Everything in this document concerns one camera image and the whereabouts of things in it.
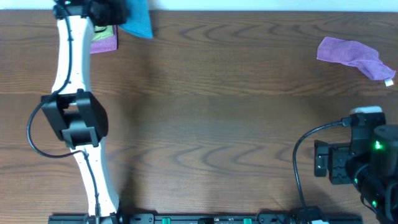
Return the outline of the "blue cloth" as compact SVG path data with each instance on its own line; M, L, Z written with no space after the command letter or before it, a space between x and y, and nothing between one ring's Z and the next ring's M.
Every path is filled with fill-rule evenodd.
M119 27L136 37L152 39L152 23L147 0L126 0L127 20Z

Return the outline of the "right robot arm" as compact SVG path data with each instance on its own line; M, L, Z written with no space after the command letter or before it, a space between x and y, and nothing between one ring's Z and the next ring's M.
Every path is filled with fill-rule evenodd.
M351 184L380 223L397 223L397 126L383 112L343 118L349 143L314 141L314 176L333 185Z

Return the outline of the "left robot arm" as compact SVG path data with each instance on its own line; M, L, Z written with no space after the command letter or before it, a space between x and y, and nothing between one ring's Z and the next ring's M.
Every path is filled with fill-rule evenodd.
M97 26L126 21L126 5L118 1L56 1L53 7L60 40L58 68L50 95L42 97L44 112L56 137L75 158L88 197L81 216L54 215L51 223L128 223L120 209L108 169L106 110L91 92L90 50Z

